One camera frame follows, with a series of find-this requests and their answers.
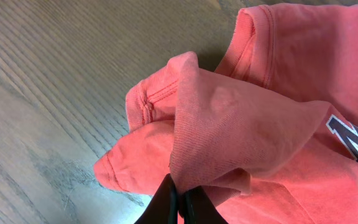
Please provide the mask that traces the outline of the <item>red printed t-shirt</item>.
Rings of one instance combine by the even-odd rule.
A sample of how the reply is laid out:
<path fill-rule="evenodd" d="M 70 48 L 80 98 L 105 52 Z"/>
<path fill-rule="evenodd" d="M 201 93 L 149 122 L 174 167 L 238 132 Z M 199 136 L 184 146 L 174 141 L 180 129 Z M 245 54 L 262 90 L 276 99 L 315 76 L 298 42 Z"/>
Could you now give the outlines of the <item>red printed t-shirt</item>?
<path fill-rule="evenodd" d="M 358 223 L 358 4 L 243 8 L 215 71 L 173 57 L 126 113 L 94 165 L 108 189 L 151 195 L 170 174 L 229 223 Z"/>

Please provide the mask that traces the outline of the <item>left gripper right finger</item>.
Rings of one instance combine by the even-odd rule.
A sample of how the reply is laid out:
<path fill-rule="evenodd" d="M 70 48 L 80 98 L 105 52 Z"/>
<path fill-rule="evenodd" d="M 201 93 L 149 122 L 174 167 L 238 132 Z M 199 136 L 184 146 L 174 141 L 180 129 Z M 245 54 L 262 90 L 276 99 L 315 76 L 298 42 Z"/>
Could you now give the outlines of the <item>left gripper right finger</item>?
<path fill-rule="evenodd" d="M 185 224 L 227 224 L 201 186 L 182 195 Z"/>

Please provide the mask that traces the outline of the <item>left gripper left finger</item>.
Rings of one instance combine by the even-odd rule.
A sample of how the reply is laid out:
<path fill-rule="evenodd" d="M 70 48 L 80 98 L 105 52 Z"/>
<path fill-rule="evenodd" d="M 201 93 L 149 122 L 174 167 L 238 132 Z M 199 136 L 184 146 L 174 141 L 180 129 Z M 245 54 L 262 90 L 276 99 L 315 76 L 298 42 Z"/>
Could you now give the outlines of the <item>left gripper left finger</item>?
<path fill-rule="evenodd" d="M 177 190 L 170 174 L 162 180 L 144 213 L 135 224 L 177 224 Z"/>

